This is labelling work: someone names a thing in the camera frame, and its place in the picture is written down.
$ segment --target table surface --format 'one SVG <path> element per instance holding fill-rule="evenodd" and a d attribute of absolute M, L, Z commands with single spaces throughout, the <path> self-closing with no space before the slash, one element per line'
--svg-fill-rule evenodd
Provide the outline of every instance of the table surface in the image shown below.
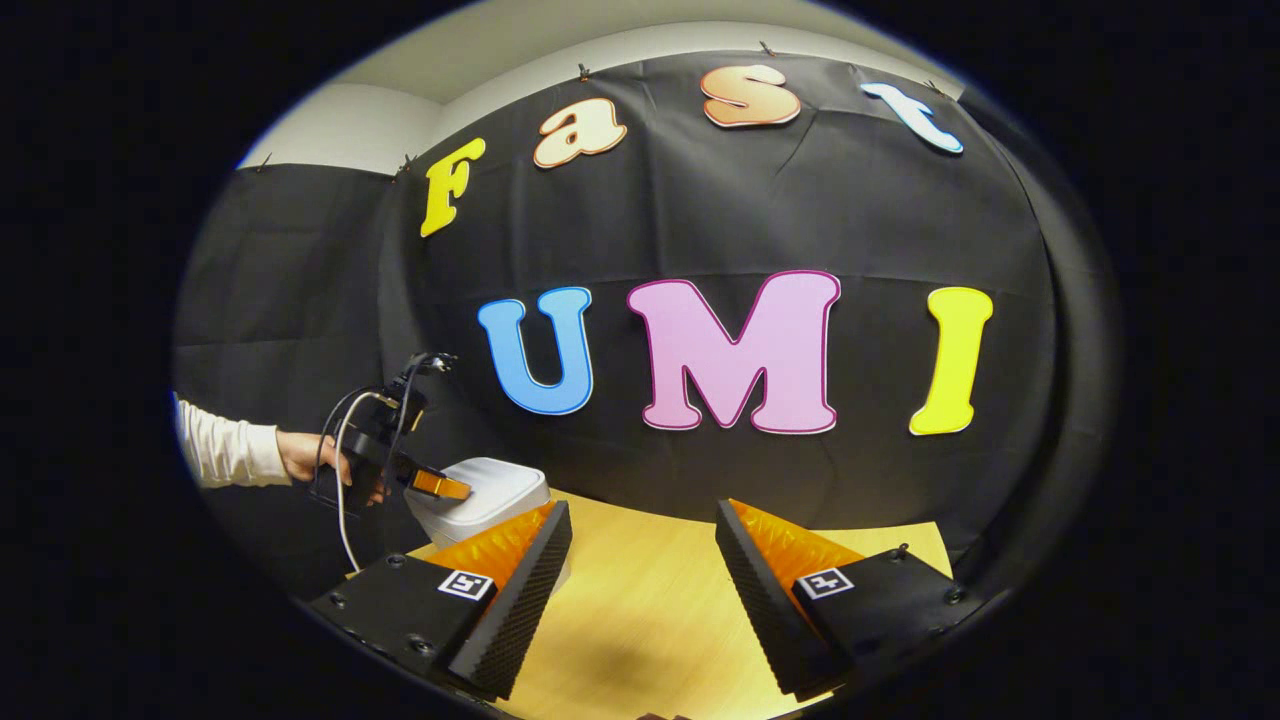
<path fill-rule="evenodd" d="M 552 594 L 511 700 L 526 720 L 764 720 L 808 702 L 778 691 L 733 582 L 716 525 L 628 510 L 561 491 L 573 542 L 568 578 Z M 864 556 L 910 543 L 951 577 L 933 523 L 817 530 Z M 425 560 L 431 544 L 408 555 Z"/>

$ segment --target black border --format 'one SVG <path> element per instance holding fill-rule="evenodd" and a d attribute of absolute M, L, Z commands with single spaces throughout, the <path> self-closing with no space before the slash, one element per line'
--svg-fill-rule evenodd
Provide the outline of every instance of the black border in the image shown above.
<path fill-rule="evenodd" d="M 1270 287 L 1267 201 L 1251 181 L 1265 149 L 1265 8 L 858 5 L 980 78 L 1062 161 L 1098 222 L 1128 356 L 1142 363 L 1126 370 L 1123 452 L 1020 597 L 979 641 L 845 711 L 1261 710 L 1249 648 L 1263 571 L 1249 548 L 1261 548 L 1268 465 L 1251 380 L 1268 369 L 1251 355 L 1267 325 L 1249 309 L 1267 306 Z M 225 174 L 293 100 L 425 19 L 376 0 L 325 12 L 68 3 L 24 5 L 6 23 L 15 67 L 35 78 L 18 83 L 29 92 L 14 114 L 14 204 L 27 213 L 17 250 L 38 249 L 20 275 L 45 281 L 36 292 L 10 283 L 35 331 L 17 351 L 18 377 L 32 379 L 18 384 L 36 391 L 36 443 L 15 451 L 15 493 L 19 520 L 36 525 L 23 537 L 37 573 L 14 584 L 40 610 L 18 678 L 35 680 L 41 710 L 430 712 L 417 688 L 315 633 L 215 539 L 195 493 L 168 483 L 182 469 L 163 397 L 182 260 Z"/>

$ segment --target black fabric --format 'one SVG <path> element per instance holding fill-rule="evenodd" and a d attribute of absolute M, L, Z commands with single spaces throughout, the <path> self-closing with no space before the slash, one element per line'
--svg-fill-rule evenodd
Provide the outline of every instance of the black fabric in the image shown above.
<path fill-rule="evenodd" d="M 232 419 L 319 432 L 330 407 L 381 380 L 374 278 L 389 178 L 311 165 L 234 173 L 182 283 L 177 393 Z M 311 598 L 349 571 L 333 510 L 297 487 L 204 492 L 228 536 L 289 592 Z M 413 530 L 403 502 L 348 525 L 357 560 L 384 528 Z M 417 544 L 425 542 L 416 530 Z"/>
<path fill-rule="evenodd" d="M 236 173 L 183 283 L 174 387 L 221 415 L 314 432 L 338 397 L 384 382 L 411 354 L 453 352 L 456 373 L 417 380 L 429 406 L 403 448 L 419 461 L 499 457 L 544 470 L 557 488 L 708 521 L 722 497 L 810 528 L 934 520 L 959 560 L 1002 510 L 1016 514 L 1016 488 L 1039 480 L 1043 464 L 1033 461 L 1056 442 L 1046 428 L 1057 427 L 1050 411 L 1070 379 L 1060 366 L 1055 268 L 1023 170 L 954 100 L 833 60 L 767 60 L 804 104 L 788 124 L 710 123 L 701 76 L 760 61 L 696 53 L 567 81 L 458 131 L 394 183 L 302 165 Z M 927 102 L 964 154 L 916 137 L 859 90 L 863 82 Z M 626 138 L 559 168 L 534 165 L 536 128 L 588 97 L 614 102 Z M 474 137 L 486 151 L 452 200 L 457 218 L 422 238 L 426 169 Z M 1074 237 L 1059 234 L 1060 245 Z M 760 283 L 788 269 L 841 279 L 828 325 L 836 428 L 777 436 L 744 414 L 723 429 L 696 389 L 699 428 L 644 424 L 653 400 L 648 337 L 626 295 L 654 279 L 690 279 L 737 336 Z M 577 413 L 538 415 L 503 393 L 476 311 L 502 299 L 534 309 L 563 286 L 593 293 L 585 322 L 595 389 Z M 975 287 L 995 302 L 975 416 L 964 432 L 915 437 L 908 421 L 924 404 L 937 352 L 925 302 L 946 286 Z M 549 320 L 530 310 L 522 334 L 534 377 L 554 382 Z M 748 409 L 762 396 L 758 384 Z M 316 575 L 298 570 L 297 559 L 324 556 L 321 548 L 332 551 L 325 577 L 344 568 L 332 514 L 298 510 L 289 488 L 209 498 L 232 534 L 266 548 L 259 555 L 282 573 Z M 399 544 L 425 542 L 394 497 L 357 530 L 370 533 L 370 547 L 381 516 Z M 289 529 L 276 533 L 282 523 Z"/>
<path fill-rule="evenodd" d="M 782 127 L 723 129 L 703 114 L 699 81 L 723 65 L 782 72 L 804 106 Z M 933 109 L 959 158 L 916 137 L 882 100 L 886 81 Z M 608 152 L 543 170 L 536 128 L 589 97 L 617 106 L 627 136 Z M 632 63 L 518 100 L 415 159 L 390 191 L 380 325 L 384 363 L 429 338 L 456 352 L 457 409 L 488 428 L 468 445 L 543 469 L 553 487 L 608 502 L 710 520 L 732 496 L 813 528 L 936 520 L 951 547 L 972 542 L 1024 470 L 1046 421 L 1055 304 L 1039 227 L 1025 193 L 983 131 L 954 101 L 878 70 L 815 58 L 698 53 Z M 425 172 L 483 137 L 453 223 L 422 238 Z M 692 281 L 731 334 L 760 283 L 787 269 L 840 277 L 832 307 L 831 432 L 730 429 L 704 413 L 689 432 L 650 428 L 648 340 L 626 307 L 634 287 Z M 975 287 L 995 301 L 961 433 L 913 437 L 937 352 L 931 291 Z M 476 310 L 521 300 L 530 369 L 556 382 L 550 323 L 535 309 L 550 288 L 582 286 L 595 389 L 580 411 L 527 413 L 497 380 Z M 398 347 L 388 350 L 396 336 Z M 758 386 L 748 409 L 759 405 Z M 701 407 L 696 391 L 690 393 Z M 436 443 L 442 457 L 452 454 Z"/>
<path fill-rule="evenodd" d="M 1059 299 L 1059 392 L 1051 432 L 1032 464 L 1032 482 L 1010 495 L 984 532 L 980 553 L 957 578 L 984 592 L 1019 588 L 1048 557 L 1084 503 L 1112 451 L 1119 420 L 1124 328 L 1119 290 L 1097 229 L 1061 168 L 978 91 L 961 96 L 1018 174 L 1041 225 Z"/>

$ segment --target white sleeve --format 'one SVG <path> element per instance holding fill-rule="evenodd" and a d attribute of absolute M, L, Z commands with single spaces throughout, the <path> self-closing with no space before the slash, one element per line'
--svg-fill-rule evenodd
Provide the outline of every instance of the white sleeve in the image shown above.
<path fill-rule="evenodd" d="M 178 439 L 201 487 L 288 486 L 275 425 L 228 420 L 178 400 Z"/>

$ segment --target cable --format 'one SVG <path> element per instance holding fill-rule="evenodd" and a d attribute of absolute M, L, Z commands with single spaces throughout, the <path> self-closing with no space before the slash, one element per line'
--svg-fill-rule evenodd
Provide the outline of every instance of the cable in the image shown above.
<path fill-rule="evenodd" d="M 390 448 L 387 450 L 387 464 L 383 465 L 383 488 L 384 492 L 388 495 L 392 492 L 392 486 L 387 483 L 387 470 L 390 469 L 392 473 L 396 471 L 394 465 L 392 462 L 394 462 L 396 460 L 396 447 L 399 445 L 401 432 L 404 430 L 404 416 L 408 415 L 408 395 L 413 392 L 413 378 L 417 377 L 419 370 L 422 369 L 422 364 L 426 363 L 426 360 L 428 357 L 424 356 L 421 360 L 415 363 L 413 370 L 410 372 L 408 377 L 404 379 L 404 396 L 401 397 L 401 407 L 399 407 L 401 418 L 399 421 L 396 423 L 396 434 L 392 436 L 392 446 Z M 384 543 L 387 542 L 385 527 L 383 528 L 383 542 Z"/>
<path fill-rule="evenodd" d="M 324 451 L 324 438 L 325 438 L 325 436 L 329 434 L 329 424 L 333 423 L 334 416 L 338 414 L 338 409 L 342 407 L 343 402 L 347 402 L 348 400 L 351 400 L 356 395 L 360 395 L 361 392 L 367 392 L 367 391 L 371 391 L 371 389 L 378 389 L 378 386 L 365 386 L 362 388 L 353 389 L 353 391 L 348 392 L 347 395 L 343 396 L 342 400 L 339 400 L 337 404 L 334 404 L 333 410 L 329 411 L 329 416 L 325 418 L 324 425 L 320 428 L 320 442 L 316 445 L 316 461 L 312 465 L 312 468 L 315 468 L 315 474 L 316 475 L 320 474 L 320 454 L 321 454 L 321 451 Z"/>
<path fill-rule="evenodd" d="M 347 539 L 347 509 L 343 502 L 343 496 L 346 493 L 342 491 L 342 438 L 347 434 L 347 424 L 351 423 L 351 416 L 355 415 L 356 407 L 358 407 L 360 404 L 369 397 L 375 397 L 388 405 L 396 402 L 394 400 L 372 391 L 365 392 L 357 397 L 356 401 L 351 404 L 351 407 L 347 409 L 347 415 L 342 419 L 342 424 L 338 427 L 338 448 L 333 459 L 333 479 L 338 487 L 338 533 L 342 536 L 342 547 L 347 551 L 347 560 L 351 560 L 351 566 L 357 573 L 360 571 L 360 564 L 356 562 L 356 555 L 351 552 L 351 541 Z"/>

